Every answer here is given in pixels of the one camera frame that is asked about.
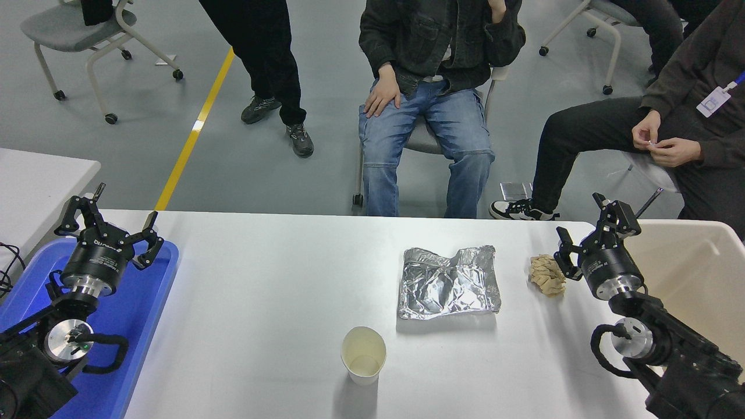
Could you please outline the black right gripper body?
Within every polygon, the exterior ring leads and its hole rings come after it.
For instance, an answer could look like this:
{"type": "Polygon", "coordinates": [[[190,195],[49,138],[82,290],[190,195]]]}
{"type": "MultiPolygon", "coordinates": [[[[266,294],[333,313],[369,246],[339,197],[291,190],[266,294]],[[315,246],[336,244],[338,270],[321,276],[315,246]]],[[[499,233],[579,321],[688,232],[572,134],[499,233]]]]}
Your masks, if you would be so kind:
{"type": "Polygon", "coordinates": [[[624,244],[586,247],[579,264],[594,297],[614,297],[636,291],[644,284],[644,277],[624,244]]]}

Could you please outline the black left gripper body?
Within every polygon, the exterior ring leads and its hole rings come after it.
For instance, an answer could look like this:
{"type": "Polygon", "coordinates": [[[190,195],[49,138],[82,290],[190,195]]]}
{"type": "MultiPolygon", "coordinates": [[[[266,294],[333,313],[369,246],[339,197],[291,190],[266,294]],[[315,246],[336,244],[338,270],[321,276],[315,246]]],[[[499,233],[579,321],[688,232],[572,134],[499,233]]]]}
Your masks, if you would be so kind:
{"type": "Polygon", "coordinates": [[[122,236],[107,233],[101,237],[95,230],[84,230],[61,274],[61,282],[71,287],[74,278],[90,276],[101,279],[109,288],[117,288],[127,263],[134,257],[132,244],[119,244],[122,236]]]}

